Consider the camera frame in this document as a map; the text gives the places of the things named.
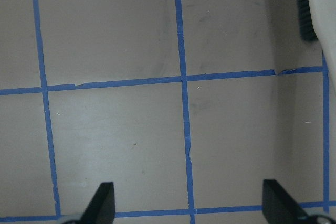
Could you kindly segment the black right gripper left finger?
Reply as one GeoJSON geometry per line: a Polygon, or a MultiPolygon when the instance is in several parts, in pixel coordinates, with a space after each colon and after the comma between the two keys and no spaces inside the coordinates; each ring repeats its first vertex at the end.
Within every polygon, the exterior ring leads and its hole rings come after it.
{"type": "Polygon", "coordinates": [[[113,223],[115,216],[114,184],[103,182],[83,213],[60,217],[56,223],[113,223]]]}

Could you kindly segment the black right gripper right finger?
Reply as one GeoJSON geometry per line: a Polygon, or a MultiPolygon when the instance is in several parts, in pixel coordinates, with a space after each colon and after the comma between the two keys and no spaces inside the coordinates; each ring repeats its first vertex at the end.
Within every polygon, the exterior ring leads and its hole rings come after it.
{"type": "Polygon", "coordinates": [[[262,184],[262,214],[267,223],[335,223],[326,214],[307,213],[275,179],[265,179],[262,184]]]}

